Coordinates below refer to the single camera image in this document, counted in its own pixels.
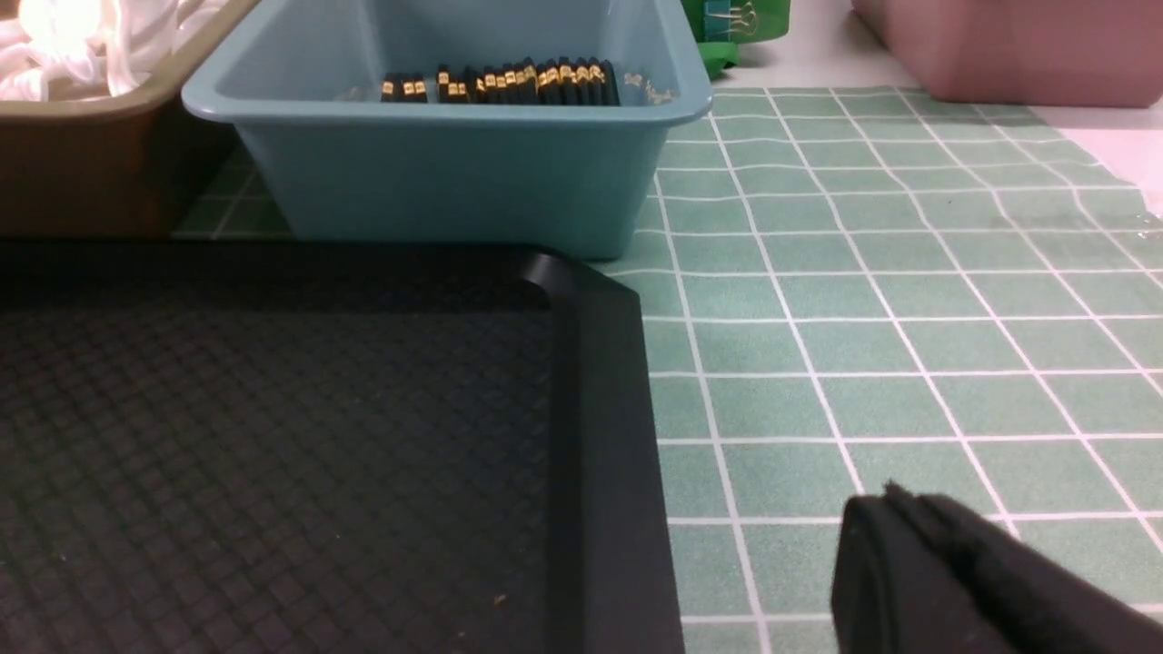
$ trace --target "tray rim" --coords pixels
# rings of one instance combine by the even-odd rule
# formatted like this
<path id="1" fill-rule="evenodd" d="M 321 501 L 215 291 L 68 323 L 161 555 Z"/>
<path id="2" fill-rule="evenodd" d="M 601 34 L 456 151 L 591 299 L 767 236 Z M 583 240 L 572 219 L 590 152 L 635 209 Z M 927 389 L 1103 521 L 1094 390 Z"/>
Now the tray rim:
<path id="1" fill-rule="evenodd" d="M 520 246 L 0 241 L 0 311 L 5 286 L 63 276 L 294 280 L 408 271 L 520 278 L 549 298 L 551 431 L 569 436 L 550 443 L 550 460 L 558 457 L 554 470 L 570 469 L 550 481 L 547 651 L 683 654 L 638 296 L 587 265 Z"/>

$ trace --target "textured tray surface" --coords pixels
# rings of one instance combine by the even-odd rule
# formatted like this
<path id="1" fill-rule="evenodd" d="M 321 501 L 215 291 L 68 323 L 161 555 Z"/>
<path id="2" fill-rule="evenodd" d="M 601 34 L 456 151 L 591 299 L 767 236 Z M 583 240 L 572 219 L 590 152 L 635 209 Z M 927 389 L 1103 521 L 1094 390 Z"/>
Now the textured tray surface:
<path id="1" fill-rule="evenodd" d="M 8 293 L 0 649 L 543 652 L 551 336 L 519 280 Z"/>

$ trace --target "green bag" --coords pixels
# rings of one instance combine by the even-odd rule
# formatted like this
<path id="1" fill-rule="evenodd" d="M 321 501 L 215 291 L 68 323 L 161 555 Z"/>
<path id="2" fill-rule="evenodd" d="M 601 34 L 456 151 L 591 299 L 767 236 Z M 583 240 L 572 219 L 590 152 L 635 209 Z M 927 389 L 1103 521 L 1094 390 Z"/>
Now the green bag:
<path id="1" fill-rule="evenodd" d="M 739 44 L 787 34 L 791 0 L 683 0 L 707 74 L 739 64 Z"/>

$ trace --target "plastic container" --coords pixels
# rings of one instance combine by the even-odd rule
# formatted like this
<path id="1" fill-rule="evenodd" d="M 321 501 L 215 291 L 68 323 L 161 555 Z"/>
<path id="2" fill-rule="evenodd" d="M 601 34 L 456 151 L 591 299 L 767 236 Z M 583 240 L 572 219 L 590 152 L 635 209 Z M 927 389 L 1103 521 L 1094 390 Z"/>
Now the plastic container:
<path id="1" fill-rule="evenodd" d="M 117 98 L 0 102 L 0 235 L 166 237 L 237 147 L 181 106 L 181 85 L 258 0 L 231 0 Z M 0 17 L 15 16 L 0 0 Z"/>
<path id="2" fill-rule="evenodd" d="M 1163 98 L 1160 0 L 852 0 L 936 99 L 1149 107 Z"/>
<path id="3" fill-rule="evenodd" d="M 611 59 L 673 99 L 622 84 L 637 106 L 378 102 L 387 71 L 563 56 Z M 601 260 L 629 244 L 668 129 L 706 113 L 712 92 L 673 0 L 263 0 L 183 95 L 237 127 L 300 239 Z"/>

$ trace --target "white cloth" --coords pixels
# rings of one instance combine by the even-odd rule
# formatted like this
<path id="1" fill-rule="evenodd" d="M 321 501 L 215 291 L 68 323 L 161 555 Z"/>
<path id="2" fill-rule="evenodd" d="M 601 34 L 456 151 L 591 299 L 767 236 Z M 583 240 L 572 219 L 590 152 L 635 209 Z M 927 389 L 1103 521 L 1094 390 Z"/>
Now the white cloth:
<path id="1" fill-rule="evenodd" d="M 129 93 L 228 1 L 21 0 L 0 21 L 0 100 Z"/>

